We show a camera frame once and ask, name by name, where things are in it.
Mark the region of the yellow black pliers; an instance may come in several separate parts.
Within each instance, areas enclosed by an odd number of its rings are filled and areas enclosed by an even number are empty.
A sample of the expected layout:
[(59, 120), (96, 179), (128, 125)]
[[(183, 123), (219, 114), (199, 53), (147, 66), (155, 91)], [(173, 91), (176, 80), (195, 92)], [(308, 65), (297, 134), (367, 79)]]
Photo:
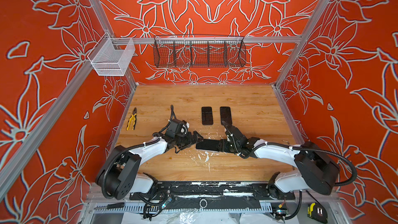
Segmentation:
[(130, 118), (127, 121), (126, 130), (135, 130), (137, 122), (137, 108), (135, 107)]

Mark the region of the black phone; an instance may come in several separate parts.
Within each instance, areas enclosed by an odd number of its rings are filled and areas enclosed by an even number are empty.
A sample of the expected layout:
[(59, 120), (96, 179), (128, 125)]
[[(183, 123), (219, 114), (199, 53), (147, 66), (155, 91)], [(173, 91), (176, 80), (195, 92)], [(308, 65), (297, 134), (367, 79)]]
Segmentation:
[(202, 140), (196, 144), (195, 148), (197, 150), (222, 152), (223, 144), (221, 140)]

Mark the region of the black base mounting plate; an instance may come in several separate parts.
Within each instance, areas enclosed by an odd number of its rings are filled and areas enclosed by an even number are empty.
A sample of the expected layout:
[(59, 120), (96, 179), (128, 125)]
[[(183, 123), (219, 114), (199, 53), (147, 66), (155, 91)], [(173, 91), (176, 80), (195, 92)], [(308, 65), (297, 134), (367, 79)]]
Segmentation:
[(159, 191), (173, 197), (248, 197), (255, 200), (294, 200), (293, 192), (272, 196), (267, 183), (262, 181), (159, 181), (150, 191), (142, 194), (146, 199)]

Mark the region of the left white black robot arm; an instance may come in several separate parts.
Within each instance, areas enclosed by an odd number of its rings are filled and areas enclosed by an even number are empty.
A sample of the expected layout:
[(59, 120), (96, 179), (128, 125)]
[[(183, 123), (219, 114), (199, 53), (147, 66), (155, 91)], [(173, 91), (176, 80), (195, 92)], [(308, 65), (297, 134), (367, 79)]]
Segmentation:
[(167, 125), (154, 133), (148, 142), (130, 147), (116, 146), (98, 172), (95, 182), (107, 199), (121, 200), (129, 193), (147, 194), (154, 188), (155, 178), (140, 174), (140, 166), (171, 149), (179, 153), (202, 141), (204, 138), (197, 131), (189, 131), (186, 121), (176, 118), (174, 106), (171, 105)]

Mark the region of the clear plastic bin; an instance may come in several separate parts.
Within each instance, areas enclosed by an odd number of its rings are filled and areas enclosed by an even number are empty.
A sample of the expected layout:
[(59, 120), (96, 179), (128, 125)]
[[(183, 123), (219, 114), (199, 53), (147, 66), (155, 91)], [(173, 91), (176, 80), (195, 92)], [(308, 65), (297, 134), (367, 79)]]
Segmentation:
[(88, 60), (99, 76), (124, 76), (135, 54), (132, 38), (111, 38), (105, 33), (88, 54)]

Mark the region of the black phone case with holes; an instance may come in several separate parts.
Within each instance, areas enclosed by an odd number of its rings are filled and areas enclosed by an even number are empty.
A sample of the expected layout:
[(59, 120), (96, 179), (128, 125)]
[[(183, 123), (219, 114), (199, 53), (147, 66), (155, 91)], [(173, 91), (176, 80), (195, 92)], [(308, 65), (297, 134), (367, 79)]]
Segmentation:
[(202, 125), (213, 125), (214, 124), (212, 107), (203, 106), (201, 109), (201, 114), (202, 114)]

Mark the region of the black screwdriver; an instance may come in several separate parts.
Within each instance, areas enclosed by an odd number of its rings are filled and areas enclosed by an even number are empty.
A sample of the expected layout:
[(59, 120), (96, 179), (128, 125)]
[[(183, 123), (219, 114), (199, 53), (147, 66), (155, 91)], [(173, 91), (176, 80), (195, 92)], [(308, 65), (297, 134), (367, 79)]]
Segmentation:
[(124, 202), (118, 202), (118, 203), (108, 204), (106, 206), (97, 206), (94, 209), (95, 210), (110, 210), (110, 209), (116, 209), (116, 208), (124, 208), (124, 206), (125, 206)]

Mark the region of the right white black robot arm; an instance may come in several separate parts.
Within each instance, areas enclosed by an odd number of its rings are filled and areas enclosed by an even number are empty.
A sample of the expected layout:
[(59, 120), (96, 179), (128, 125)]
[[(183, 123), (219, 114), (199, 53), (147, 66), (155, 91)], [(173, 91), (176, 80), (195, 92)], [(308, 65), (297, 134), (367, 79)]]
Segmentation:
[(330, 195), (334, 187), (352, 184), (358, 177), (355, 165), (344, 156), (322, 150), (313, 142), (287, 145), (260, 138), (245, 137), (241, 131), (223, 121), (227, 143), (222, 152), (233, 153), (242, 159), (270, 159), (295, 167), (288, 173), (277, 172), (269, 181), (271, 191), (290, 192), (308, 190)]

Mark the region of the yellow black tape measure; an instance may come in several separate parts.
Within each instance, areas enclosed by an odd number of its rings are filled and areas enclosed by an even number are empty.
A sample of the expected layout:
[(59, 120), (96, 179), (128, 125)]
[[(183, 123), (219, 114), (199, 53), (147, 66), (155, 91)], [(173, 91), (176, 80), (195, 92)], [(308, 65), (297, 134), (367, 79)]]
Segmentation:
[(319, 203), (314, 202), (308, 205), (307, 216), (322, 224), (328, 223), (328, 213), (325, 207)]

